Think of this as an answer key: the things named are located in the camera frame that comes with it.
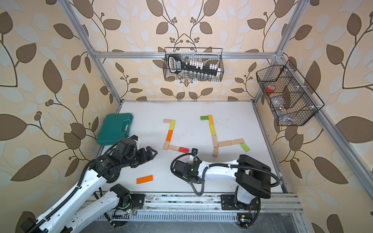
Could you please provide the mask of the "wooden block pair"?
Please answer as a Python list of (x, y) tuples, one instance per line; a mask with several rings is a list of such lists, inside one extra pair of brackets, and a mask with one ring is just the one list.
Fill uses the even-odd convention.
[(169, 145), (169, 146), (168, 146), (168, 149), (169, 149), (169, 150), (174, 150), (174, 151), (179, 151), (179, 150), (180, 150), (179, 147), (177, 147), (177, 146), (173, 146), (173, 145)]

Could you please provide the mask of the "red block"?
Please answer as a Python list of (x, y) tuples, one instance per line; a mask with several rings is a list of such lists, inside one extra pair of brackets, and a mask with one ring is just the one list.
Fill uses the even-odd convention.
[(180, 147), (178, 151), (181, 153), (189, 153), (189, 149), (184, 147)]

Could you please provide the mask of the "orange block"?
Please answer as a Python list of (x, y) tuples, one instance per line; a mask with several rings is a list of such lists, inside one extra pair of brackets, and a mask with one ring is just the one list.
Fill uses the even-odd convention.
[(137, 178), (137, 184), (143, 184), (153, 181), (153, 175)]
[(170, 142), (172, 139), (172, 135), (173, 135), (173, 130), (169, 130), (166, 141)]

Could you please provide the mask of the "yellow block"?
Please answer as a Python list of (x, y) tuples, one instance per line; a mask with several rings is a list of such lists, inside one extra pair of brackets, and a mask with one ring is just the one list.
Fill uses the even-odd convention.
[(214, 125), (210, 125), (209, 128), (210, 128), (211, 135), (215, 136), (216, 135), (216, 131), (215, 131)]
[(175, 127), (175, 120), (171, 120), (169, 130), (173, 131), (173, 130), (174, 130), (174, 127)]

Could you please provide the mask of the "small wooden block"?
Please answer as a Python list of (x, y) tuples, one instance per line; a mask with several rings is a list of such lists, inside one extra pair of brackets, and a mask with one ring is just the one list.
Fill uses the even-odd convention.
[(172, 122), (171, 119), (164, 119), (164, 120), (163, 120), (163, 123), (166, 123), (166, 124), (170, 124), (171, 122)]

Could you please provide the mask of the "orange-yellow block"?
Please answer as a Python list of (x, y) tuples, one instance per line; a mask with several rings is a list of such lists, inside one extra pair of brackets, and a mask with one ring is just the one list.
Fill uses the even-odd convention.
[(209, 121), (209, 125), (214, 125), (214, 121), (213, 121), (212, 115), (208, 115), (208, 121)]

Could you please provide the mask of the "light green block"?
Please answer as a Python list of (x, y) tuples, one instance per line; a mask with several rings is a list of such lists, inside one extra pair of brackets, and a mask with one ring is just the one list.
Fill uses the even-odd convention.
[(242, 148), (245, 152), (249, 152), (249, 151), (250, 151), (250, 148), (247, 146), (246, 143), (241, 143), (240, 146), (241, 146), (241, 148)]

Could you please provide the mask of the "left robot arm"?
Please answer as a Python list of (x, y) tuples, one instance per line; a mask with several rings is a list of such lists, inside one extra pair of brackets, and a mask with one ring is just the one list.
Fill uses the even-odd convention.
[(130, 191), (121, 184), (111, 187), (84, 209), (81, 206), (105, 183), (116, 181), (123, 168), (135, 169), (157, 156), (152, 147), (139, 149), (138, 144), (137, 136), (122, 139), (89, 161), (77, 184), (46, 212), (38, 217), (26, 211), (22, 213), (18, 221), (20, 232), (77, 233), (113, 208), (130, 208), (133, 204)]

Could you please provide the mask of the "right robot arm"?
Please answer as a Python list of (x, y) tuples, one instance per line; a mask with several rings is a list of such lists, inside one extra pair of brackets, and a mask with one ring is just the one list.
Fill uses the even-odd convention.
[(197, 196), (204, 194), (206, 181), (234, 181), (238, 184), (236, 199), (243, 204), (255, 198), (270, 199), (271, 189), (281, 184), (269, 166), (245, 154), (230, 162), (212, 163), (201, 160), (196, 153), (184, 153), (171, 162), (170, 170)]

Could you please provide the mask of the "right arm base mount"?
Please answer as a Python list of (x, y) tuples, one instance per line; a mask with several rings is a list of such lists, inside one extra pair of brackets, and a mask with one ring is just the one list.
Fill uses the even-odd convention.
[(222, 210), (229, 211), (256, 211), (259, 209), (259, 201), (254, 198), (249, 204), (239, 202), (234, 194), (220, 195), (220, 202)]

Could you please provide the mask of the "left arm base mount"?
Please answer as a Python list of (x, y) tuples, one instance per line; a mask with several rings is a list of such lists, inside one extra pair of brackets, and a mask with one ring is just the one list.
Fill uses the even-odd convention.
[(115, 210), (130, 210), (141, 209), (145, 203), (145, 194), (128, 194), (119, 197), (119, 203), (113, 209)]

